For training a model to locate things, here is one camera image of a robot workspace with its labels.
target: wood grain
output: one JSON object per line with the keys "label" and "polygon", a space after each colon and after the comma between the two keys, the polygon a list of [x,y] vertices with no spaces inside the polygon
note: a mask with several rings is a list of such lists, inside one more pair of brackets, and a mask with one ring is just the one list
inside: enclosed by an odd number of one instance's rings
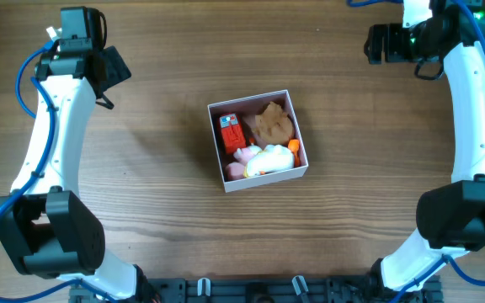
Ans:
{"label": "wood grain", "polygon": [[[91,117],[81,195],[108,248],[148,277],[362,274],[413,231],[419,196],[450,182],[447,81],[419,81],[408,64],[370,66],[362,53],[368,28],[400,20],[400,6],[92,3],[133,77],[108,91],[114,110]],[[0,195],[33,126],[14,97],[16,71],[65,6],[0,0]],[[206,105],[285,88],[306,143],[305,177],[224,194]],[[34,107],[29,83],[23,95]],[[485,278],[485,249],[460,265]],[[441,275],[447,302],[485,302],[485,289],[449,268]],[[16,274],[0,245],[0,295],[54,283]]]}

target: cardboard box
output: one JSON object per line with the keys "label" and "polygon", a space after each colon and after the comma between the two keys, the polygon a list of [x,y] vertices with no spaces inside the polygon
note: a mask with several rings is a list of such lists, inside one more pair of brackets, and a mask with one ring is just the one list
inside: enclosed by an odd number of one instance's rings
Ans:
{"label": "cardboard box", "polygon": [[[301,165],[299,167],[284,172],[267,173],[263,176],[253,178],[245,178],[237,181],[227,181],[227,176],[224,168],[232,161],[232,157],[226,155],[223,152],[222,138],[217,129],[218,119],[223,114],[228,113],[236,113],[240,116],[245,114],[261,114],[263,109],[271,101],[281,105],[284,111],[290,117],[291,121],[293,121],[293,125],[295,126],[295,138],[301,142],[301,148],[299,150]],[[210,104],[208,106],[208,110],[209,118],[211,120],[212,135],[215,142],[216,156],[218,158],[218,165],[220,166],[220,173],[222,176],[222,182],[224,183],[224,189],[227,193],[239,189],[248,189],[259,185],[284,181],[291,178],[299,178],[302,177],[302,175],[304,175],[304,173],[308,169],[308,159],[306,157],[306,151],[304,149],[304,142],[302,141],[299,125],[295,117],[295,111],[293,110],[293,105],[291,104],[290,95],[287,90],[273,93],[264,93],[257,96]]]}

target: white plush toy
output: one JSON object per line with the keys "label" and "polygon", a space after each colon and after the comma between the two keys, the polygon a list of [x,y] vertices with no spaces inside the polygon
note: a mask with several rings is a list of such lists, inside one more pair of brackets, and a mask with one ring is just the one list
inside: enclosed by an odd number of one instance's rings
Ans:
{"label": "white plush toy", "polygon": [[283,172],[295,165],[293,152],[282,145],[267,145],[255,157],[248,161],[244,170],[244,177],[257,177],[266,173]]}

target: red toy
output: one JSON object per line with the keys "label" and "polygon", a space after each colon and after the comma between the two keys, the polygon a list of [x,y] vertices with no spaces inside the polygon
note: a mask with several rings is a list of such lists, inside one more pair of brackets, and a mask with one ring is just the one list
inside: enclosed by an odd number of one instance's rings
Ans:
{"label": "red toy", "polygon": [[243,128],[239,124],[239,119],[236,114],[224,114],[218,120],[218,124],[220,125],[220,132],[222,133],[222,140],[224,140],[226,154],[231,155],[233,152],[236,152],[238,148],[246,147]]}

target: green light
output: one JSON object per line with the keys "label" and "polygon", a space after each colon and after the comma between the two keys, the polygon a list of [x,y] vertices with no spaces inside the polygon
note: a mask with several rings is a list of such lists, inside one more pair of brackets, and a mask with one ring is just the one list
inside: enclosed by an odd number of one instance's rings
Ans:
{"label": "green light", "polygon": [[474,13],[473,16],[475,17],[475,19],[477,20],[480,20],[482,18],[484,18],[484,14],[483,12],[478,12],[478,13]]}

